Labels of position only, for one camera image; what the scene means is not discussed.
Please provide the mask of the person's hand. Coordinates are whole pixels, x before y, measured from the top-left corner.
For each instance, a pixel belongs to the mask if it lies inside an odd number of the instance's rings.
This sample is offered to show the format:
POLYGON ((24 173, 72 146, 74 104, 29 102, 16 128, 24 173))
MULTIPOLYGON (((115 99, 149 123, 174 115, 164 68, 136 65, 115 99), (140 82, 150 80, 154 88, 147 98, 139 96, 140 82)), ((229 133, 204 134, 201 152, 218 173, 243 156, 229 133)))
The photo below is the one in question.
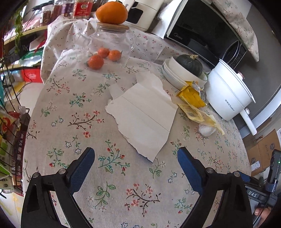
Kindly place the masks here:
POLYGON ((256 216, 260 216, 260 221, 257 225, 257 227, 260 227, 261 224, 267 219, 267 217, 269 216, 270 212, 271 212, 271 208, 257 208, 255 210, 255 215, 256 216))

